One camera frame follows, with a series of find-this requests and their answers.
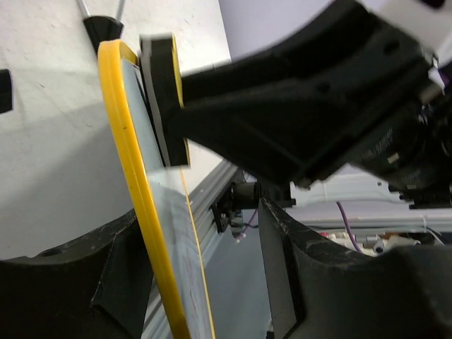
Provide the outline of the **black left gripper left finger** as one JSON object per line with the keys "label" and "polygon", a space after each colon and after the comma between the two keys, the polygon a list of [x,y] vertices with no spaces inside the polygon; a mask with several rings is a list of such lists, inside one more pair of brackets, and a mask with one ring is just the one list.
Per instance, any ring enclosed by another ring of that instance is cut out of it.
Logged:
{"label": "black left gripper left finger", "polygon": [[35,257],[1,262],[2,338],[140,338],[153,280],[130,210]]}

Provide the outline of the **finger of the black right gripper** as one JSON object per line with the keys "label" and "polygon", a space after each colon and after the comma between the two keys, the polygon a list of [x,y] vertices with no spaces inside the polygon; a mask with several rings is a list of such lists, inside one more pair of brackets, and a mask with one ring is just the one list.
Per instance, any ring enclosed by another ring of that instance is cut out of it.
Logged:
{"label": "finger of the black right gripper", "polygon": [[412,63],[430,65],[419,43],[395,33],[391,53],[366,50],[334,67],[222,66],[183,80],[184,106],[167,129],[267,182],[306,187],[334,173],[350,106],[333,85]]}
{"label": "finger of the black right gripper", "polygon": [[389,54],[394,27],[357,1],[333,1],[282,41],[231,62],[231,67],[334,67],[363,53]]}

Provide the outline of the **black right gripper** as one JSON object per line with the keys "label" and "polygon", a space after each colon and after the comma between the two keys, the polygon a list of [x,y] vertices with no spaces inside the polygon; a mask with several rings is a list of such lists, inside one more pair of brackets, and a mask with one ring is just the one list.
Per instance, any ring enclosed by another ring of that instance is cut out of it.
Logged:
{"label": "black right gripper", "polygon": [[350,164],[386,181],[411,208],[451,207],[451,94],[430,70],[364,70],[333,85],[350,106],[333,172]]}

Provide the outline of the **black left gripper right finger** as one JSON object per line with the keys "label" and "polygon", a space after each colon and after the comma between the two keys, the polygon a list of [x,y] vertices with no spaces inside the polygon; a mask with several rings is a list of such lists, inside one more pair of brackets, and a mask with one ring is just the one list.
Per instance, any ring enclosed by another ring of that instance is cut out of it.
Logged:
{"label": "black left gripper right finger", "polygon": [[450,338],[451,248],[348,249],[260,200],[276,338]]}

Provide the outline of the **yellow-framed whiteboard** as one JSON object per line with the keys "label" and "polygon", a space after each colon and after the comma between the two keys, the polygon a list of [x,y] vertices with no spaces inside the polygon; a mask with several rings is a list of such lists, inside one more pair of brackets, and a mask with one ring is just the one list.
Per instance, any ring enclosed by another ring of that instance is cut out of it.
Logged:
{"label": "yellow-framed whiteboard", "polygon": [[138,57],[121,40],[98,49],[103,100],[173,338],[214,338],[201,247],[184,172],[166,169]]}

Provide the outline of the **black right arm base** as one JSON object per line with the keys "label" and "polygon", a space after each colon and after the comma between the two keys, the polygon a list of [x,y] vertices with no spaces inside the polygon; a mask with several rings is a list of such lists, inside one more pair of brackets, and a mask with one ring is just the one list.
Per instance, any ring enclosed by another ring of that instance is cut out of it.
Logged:
{"label": "black right arm base", "polygon": [[291,208],[296,205],[289,184],[269,186],[260,182],[247,182],[243,176],[237,174],[226,183],[225,188],[210,206],[217,233],[222,234],[228,227],[232,227],[239,229],[242,237],[245,229],[256,228],[251,223],[257,216],[261,198],[270,199],[281,208]]}

